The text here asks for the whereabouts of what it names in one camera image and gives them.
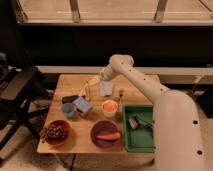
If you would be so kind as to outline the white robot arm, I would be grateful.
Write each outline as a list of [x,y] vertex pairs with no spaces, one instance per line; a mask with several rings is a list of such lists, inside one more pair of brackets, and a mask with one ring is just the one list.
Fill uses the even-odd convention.
[[125,76],[153,104],[155,171],[205,171],[205,152],[194,100],[169,89],[133,67],[130,55],[112,55],[88,84]]

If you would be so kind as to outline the pale translucent gripper finger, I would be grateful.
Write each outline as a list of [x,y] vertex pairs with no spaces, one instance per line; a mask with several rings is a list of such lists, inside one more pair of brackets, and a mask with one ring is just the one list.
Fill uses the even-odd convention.
[[91,78],[89,81],[87,81],[83,88],[80,90],[79,95],[83,96],[85,98],[89,98],[90,97],[90,87],[98,84],[100,82],[100,77],[99,76],[94,76],[93,78]]

